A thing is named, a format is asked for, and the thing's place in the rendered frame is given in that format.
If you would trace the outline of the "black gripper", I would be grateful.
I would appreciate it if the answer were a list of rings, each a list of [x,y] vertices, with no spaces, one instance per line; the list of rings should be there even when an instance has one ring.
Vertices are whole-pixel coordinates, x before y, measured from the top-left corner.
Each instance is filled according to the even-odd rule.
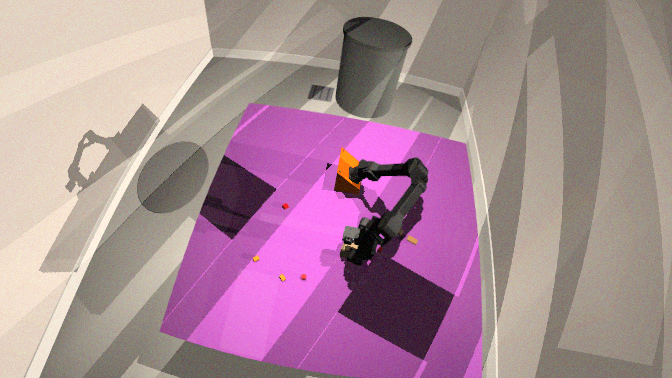
[[[363,230],[364,227],[365,227],[369,222],[371,222],[371,221],[372,221],[372,220],[370,220],[370,219],[368,219],[368,218],[362,218],[362,219],[361,219],[360,224],[359,224],[359,226],[358,226],[358,229],[361,229],[361,228],[362,228],[362,229],[361,229],[361,231],[360,231],[360,233],[359,233],[359,237],[358,237],[358,238],[361,239],[361,237],[363,237],[363,236],[362,236],[362,230]],[[363,265],[364,260],[358,258],[358,257],[356,256],[356,252],[357,252],[357,250],[350,248],[349,254],[348,254],[348,256],[347,256],[347,261],[350,261],[350,262],[352,262],[353,264],[355,264],[355,265],[357,265],[357,266]]]

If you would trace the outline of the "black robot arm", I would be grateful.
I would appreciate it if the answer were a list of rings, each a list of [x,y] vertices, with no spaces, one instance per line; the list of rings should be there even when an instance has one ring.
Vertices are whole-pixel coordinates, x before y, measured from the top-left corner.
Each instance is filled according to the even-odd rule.
[[[372,256],[375,256],[377,245],[384,246],[398,234],[403,218],[426,190],[427,175],[428,169],[418,157],[408,159],[402,164],[379,164],[376,161],[361,159],[358,166],[353,168],[350,166],[348,178],[356,184],[366,178],[378,182],[381,176],[408,176],[412,184],[390,212],[385,213],[380,219],[373,216],[372,221],[362,230],[361,239],[358,237],[362,228],[346,226],[342,238],[344,244],[359,244],[356,256],[362,260],[371,260]],[[379,234],[385,238],[382,239]]]

